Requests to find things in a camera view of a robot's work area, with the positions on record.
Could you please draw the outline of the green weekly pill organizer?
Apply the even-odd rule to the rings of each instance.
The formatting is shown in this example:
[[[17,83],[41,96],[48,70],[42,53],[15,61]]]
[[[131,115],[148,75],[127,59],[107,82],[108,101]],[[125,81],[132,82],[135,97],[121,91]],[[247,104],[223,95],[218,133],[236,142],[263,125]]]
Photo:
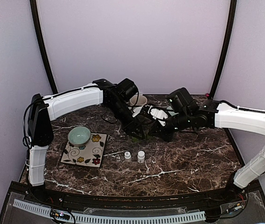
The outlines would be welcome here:
[[[154,139],[153,136],[145,135],[145,137],[143,139],[132,137],[132,142],[150,141],[153,139]]]

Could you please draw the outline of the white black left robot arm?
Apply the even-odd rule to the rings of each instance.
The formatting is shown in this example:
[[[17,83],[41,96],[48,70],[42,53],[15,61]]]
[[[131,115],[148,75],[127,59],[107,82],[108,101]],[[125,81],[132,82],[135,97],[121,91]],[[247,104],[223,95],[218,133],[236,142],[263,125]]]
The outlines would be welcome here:
[[[48,191],[41,186],[44,185],[47,149],[54,140],[52,123],[69,118],[78,127],[80,112],[102,105],[113,113],[127,135],[143,140],[143,124],[133,114],[136,106],[128,105],[129,100],[138,93],[136,84],[128,78],[118,84],[98,79],[62,93],[44,97],[35,94],[32,97],[22,119],[22,143],[27,148],[27,181],[33,186],[30,194],[38,203],[49,200]]]

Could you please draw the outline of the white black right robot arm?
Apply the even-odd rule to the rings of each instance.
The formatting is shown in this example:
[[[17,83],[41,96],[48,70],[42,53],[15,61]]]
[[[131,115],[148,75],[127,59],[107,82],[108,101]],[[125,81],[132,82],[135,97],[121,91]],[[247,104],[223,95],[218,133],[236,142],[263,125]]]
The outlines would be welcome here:
[[[226,100],[206,100],[200,105],[186,88],[180,88],[166,98],[174,115],[169,110],[152,106],[149,114],[158,121],[158,131],[162,139],[171,140],[174,132],[187,128],[229,128],[265,136],[265,110],[251,109],[231,104]],[[232,202],[254,179],[265,173],[265,146],[232,175],[232,183],[222,191],[221,198]]]

